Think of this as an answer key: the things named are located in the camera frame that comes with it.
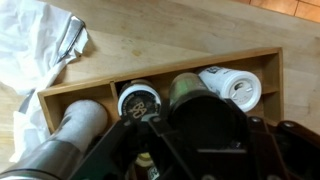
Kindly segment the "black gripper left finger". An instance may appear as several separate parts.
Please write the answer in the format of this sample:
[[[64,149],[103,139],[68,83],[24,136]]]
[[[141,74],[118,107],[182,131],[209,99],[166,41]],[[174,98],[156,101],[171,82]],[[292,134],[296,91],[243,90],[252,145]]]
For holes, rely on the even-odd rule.
[[[141,153],[150,154],[159,180],[197,180],[196,149],[158,115],[117,121],[68,180],[124,180]]]

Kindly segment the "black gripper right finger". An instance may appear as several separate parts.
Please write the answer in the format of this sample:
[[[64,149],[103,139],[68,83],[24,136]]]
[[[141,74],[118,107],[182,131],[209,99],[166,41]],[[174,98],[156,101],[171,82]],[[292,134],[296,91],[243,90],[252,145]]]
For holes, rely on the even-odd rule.
[[[240,121],[240,136],[250,158],[253,180],[320,180],[319,135],[290,120],[271,125],[246,115],[232,100]]]

